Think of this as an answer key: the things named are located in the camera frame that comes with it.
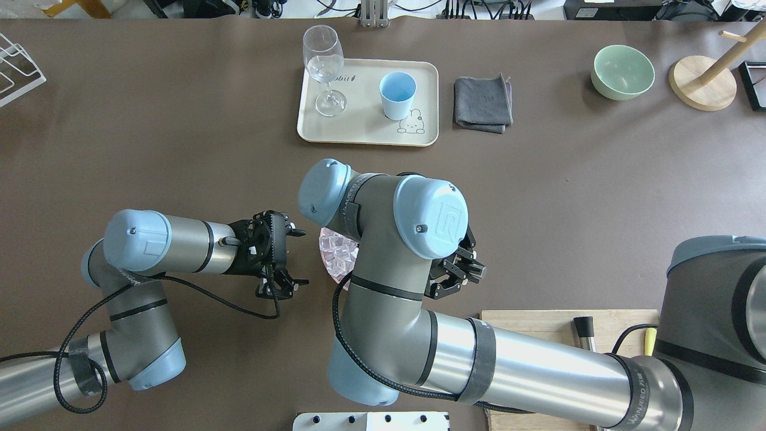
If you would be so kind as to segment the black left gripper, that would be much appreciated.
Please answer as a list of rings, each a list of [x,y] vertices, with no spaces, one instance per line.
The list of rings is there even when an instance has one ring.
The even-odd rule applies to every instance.
[[[306,231],[290,224],[286,213],[265,211],[250,219],[228,224],[240,241],[227,275],[260,277],[258,298],[289,299],[308,279],[293,278],[287,272],[287,237],[302,237]]]

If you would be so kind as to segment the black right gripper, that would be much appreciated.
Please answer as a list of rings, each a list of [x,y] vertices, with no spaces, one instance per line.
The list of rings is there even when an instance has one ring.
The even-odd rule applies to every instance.
[[[438,300],[459,292],[463,286],[478,284],[486,275],[486,266],[478,261],[476,238],[471,228],[448,257],[433,259],[424,296]]]

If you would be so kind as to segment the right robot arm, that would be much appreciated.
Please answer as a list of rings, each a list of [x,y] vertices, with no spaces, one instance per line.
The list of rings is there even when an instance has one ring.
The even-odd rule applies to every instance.
[[[653,354],[628,358],[424,309],[433,259],[467,233],[450,182],[322,159],[299,209],[359,243],[327,371],[347,399],[389,405],[410,393],[613,430],[764,429],[763,238],[679,244]]]

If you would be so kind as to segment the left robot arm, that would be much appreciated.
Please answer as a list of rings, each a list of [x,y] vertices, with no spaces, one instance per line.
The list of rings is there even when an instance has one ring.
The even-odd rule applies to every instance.
[[[118,212],[80,265],[102,300],[59,347],[2,358],[2,426],[56,406],[89,414],[113,384],[141,391],[177,377],[186,358],[163,282],[190,286],[177,272],[252,276],[257,297],[278,305],[306,284],[285,267],[285,240],[304,234],[289,215],[272,210],[230,224]]]

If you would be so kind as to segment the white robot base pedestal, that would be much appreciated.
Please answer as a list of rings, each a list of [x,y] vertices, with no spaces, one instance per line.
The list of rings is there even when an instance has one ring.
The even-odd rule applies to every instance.
[[[293,430],[450,430],[448,412],[306,412]]]

